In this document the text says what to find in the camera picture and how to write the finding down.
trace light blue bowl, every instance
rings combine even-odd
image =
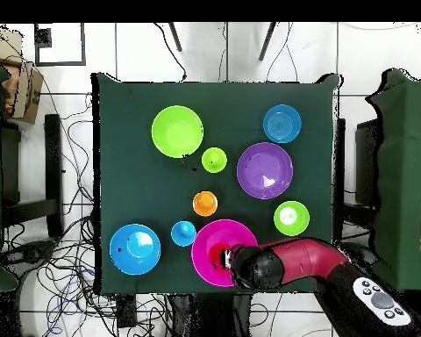
[[[301,117],[293,107],[278,104],[265,114],[263,130],[273,142],[289,143],[301,131]]]
[[[196,229],[191,222],[179,221],[172,227],[172,239],[180,247],[186,247],[193,243],[196,237]]]
[[[161,243],[149,227],[132,224],[118,229],[111,238],[110,256],[117,268],[140,276],[150,271],[161,257]]]

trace purple bowl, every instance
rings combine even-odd
[[[281,195],[290,185],[293,165],[289,155],[274,143],[250,146],[240,156],[237,179],[244,192],[258,199]]]

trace lime green bowl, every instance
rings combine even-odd
[[[220,172],[225,168],[227,162],[225,151],[218,147],[208,148],[201,157],[204,169],[210,173]]]
[[[273,221],[281,233],[288,236],[295,236],[307,228],[310,215],[304,204],[290,201],[284,202],[276,208]]]
[[[203,123],[184,106],[170,106],[154,118],[151,127],[154,145],[164,155],[183,158],[194,153],[203,141]]]

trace white tile floor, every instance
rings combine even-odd
[[[223,22],[208,23],[176,23],[183,51],[178,53],[167,24],[163,27],[168,44],[179,62],[187,71],[187,81],[216,82],[219,64],[225,50]],[[34,61],[34,31],[32,25],[9,24],[24,35],[23,54],[27,60]],[[39,25],[39,28],[52,28],[53,48],[40,54],[41,61],[76,61],[79,57],[79,24]],[[85,24],[86,66],[57,66],[39,68],[53,94],[54,104],[60,115],[84,111],[87,93],[91,92],[90,74],[92,72],[108,73],[121,81],[179,81],[182,70],[173,60],[164,45],[160,30],[153,24]],[[288,32],[288,23],[281,22],[275,29],[265,59],[258,60],[268,22],[229,24],[229,80],[238,82],[263,82],[267,78],[268,69],[281,50]],[[346,118],[346,189],[355,190],[355,152],[354,128],[363,121],[376,117],[374,109],[366,103],[365,96],[372,94],[379,87],[381,73],[387,68],[405,68],[410,74],[421,79],[421,23],[340,23],[335,22],[296,22],[289,35],[289,51],[296,66],[299,82],[315,82],[321,75],[340,73],[344,84],[340,89],[340,116]],[[225,79],[224,56],[220,81]],[[277,58],[271,68],[269,81],[295,81],[296,75],[287,48]],[[45,196],[44,163],[45,150],[43,142],[43,120],[47,113],[54,113],[52,98],[46,86],[40,99],[36,125],[25,131],[21,141],[20,191],[22,201]],[[72,138],[85,147],[89,155],[82,182],[92,193],[93,171],[92,124],[91,111],[64,120],[64,126],[75,121],[71,128]],[[84,167],[87,157],[85,153],[74,150],[80,167]],[[68,142],[63,141],[63,153],[72,158],[72,150]],[[74,202],[65,224],[87,215],[91,205],[81,205],[81,196],[75,196],[76,176],[67,161],[64,161],[63,176],[65,212],[70,202]],[[25,234],[18,241],[31,241],[46,238],[44,219],[25,223]],[[20,230],[12,227],[10,236]],[[346,235],[357,233],[359,229],[346,226]],[[72,229],[66,240],[77,240],[79,228]],[[367,237],[359,238],[365,242]],[[93,264],[93,255],[87,262]],[[62,273],[55,273],[61,278]],[[49,290],[54,285],[41,270],[40,281]],[[55,307],[51,300],[52,293],[37,280],[37,272],[32,272],[25,280],[21,296],[21,319],[25,333],[40,337],[48,328],[46,307]],[[145,301],[147,295],[139,296]],[[311,294],[285,294],[282,296],[275,315],[274,310],[280,298],[279,294],[257,294],[253,304],[263,304],[271,313],[265,313],[260,305],[253,305],[251,328],[253,337],[338,337],[331,324],[322,312],[318,302]],[[275,315],[275,323],[270,334],[270,327]],[[140,319],[147,316],[141,313]],[[80,313],[66,315],[65,326],[60,321],[58,326],[64,331],[49,337],[72,337],[75,330],[83,322],[82,335],[75,337],[112,337],[99,318],[87,318]],[[163,325],[159,320],[154,335],[163,334]],[[120,330],[126,337],[127,329]]]

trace orange cup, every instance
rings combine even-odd
[[[198,192],[193,198],[193,210],[200,216],[210,216],[217,210],[217,198],[210,191]]]

